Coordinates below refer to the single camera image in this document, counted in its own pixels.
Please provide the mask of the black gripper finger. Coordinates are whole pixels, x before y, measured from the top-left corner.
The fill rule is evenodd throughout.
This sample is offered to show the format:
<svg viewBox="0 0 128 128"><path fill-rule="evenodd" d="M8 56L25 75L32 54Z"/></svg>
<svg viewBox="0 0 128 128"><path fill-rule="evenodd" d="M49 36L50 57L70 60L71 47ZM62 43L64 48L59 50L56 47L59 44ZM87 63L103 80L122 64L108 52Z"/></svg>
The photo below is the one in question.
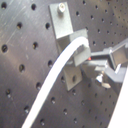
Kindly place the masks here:
<svg viewBox="0 0 128 128"><path fill-rule="evenodd" d="M93 78L95 84L107 89L112 89L116 94L120 93L120 85L124 81L126 67L113 70L109 65L84 64L82 69L88 78Z"/></svg>
<svg viewBox="0 0 128 128"><path fill-rule="evenodd" d="M91 58L93 60L107 59L110 67L116 69L119 64L128 62L128 38L114 47L105 48L98 52L92 52Z"/></svg>

